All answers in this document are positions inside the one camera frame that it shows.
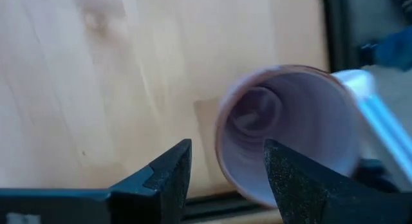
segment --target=black frame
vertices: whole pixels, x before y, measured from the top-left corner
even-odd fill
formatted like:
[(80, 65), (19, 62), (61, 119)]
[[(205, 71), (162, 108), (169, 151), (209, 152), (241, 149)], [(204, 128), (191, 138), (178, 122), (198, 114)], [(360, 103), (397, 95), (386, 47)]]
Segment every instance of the black frame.
[[(348, 0), (323, 0), (326, 40), (331, 72), (357, 67), (350, 51), (350, 22)], [(215, 196), (192, 198), (186, 201), (182, 223), (196, 223), (263, 212), (268, 208), (231, 192)]]

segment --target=wooden table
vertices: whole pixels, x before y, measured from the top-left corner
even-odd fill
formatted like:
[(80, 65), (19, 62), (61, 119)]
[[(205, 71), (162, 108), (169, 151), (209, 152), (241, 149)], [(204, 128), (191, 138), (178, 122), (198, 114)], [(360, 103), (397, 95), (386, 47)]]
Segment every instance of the wooden table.
[(320, 0), (0, 0), (0, 185), (107, 187), (192, 138), (189, 197), (232, 190), (219, 98), (275, 64), (326, 69)]

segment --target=paper cup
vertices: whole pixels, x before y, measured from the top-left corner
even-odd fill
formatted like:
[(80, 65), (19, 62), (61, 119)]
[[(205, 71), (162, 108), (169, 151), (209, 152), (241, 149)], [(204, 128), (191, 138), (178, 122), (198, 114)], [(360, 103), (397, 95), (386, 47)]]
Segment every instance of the paper cup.
[(350, 176), (359, 161), (359, 114), (333, 76), (309, 66), (282, 65), (240, 80), (224, 96), (215, 144), (224, 175), (244, 197), (276, 207), (263, 160), (273, 138)]

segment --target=light blue object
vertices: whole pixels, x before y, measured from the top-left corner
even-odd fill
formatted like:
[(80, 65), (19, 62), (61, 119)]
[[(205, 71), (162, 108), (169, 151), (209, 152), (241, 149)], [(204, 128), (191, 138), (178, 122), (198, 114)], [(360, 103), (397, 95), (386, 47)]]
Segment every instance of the light blue object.
[(357, 101), (368, 123), (365, 136), (395, 183), (403, 191), (412, 191), (412, 139), (387, 108), (375, 90), (373, 76), (364, 70), (334, 73)]

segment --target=wooden surface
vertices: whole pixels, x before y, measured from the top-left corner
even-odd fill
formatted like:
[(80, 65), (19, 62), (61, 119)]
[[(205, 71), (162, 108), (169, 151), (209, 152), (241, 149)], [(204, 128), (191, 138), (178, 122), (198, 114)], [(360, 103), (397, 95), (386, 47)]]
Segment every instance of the wooden surface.
[(192, 138), (189, 196), (231, 190), (219, 98), (326, 69), (319, 0), (0, 0), (0, 186), (107, 187)]

